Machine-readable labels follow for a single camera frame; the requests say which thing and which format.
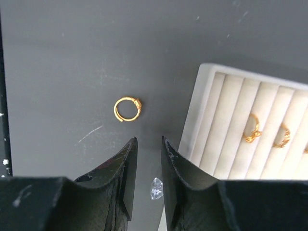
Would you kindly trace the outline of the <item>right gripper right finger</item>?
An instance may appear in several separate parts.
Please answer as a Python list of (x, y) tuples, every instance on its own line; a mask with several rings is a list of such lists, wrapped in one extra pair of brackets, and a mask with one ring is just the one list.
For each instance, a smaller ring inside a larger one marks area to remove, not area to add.
[(305, 231), (305, 180), (218, 180), (182, 156), (165, 138), (161, 147), (169, 231)]

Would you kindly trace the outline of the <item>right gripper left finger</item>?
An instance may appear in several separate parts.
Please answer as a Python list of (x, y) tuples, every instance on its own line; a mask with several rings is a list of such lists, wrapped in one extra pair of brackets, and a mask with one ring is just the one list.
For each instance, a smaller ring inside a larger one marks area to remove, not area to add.
[(132, 219), (138, 141), (132, 138), (92, 171), (0, 181), (3, 231), (125, 231)]

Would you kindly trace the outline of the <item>beige ring tray drawer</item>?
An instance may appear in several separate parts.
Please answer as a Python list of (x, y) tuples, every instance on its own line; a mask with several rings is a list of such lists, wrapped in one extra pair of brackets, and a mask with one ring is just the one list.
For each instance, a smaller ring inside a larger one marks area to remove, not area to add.
[(201, 64), (179, 151), (220, 180), (307, 180), (307, 84)]

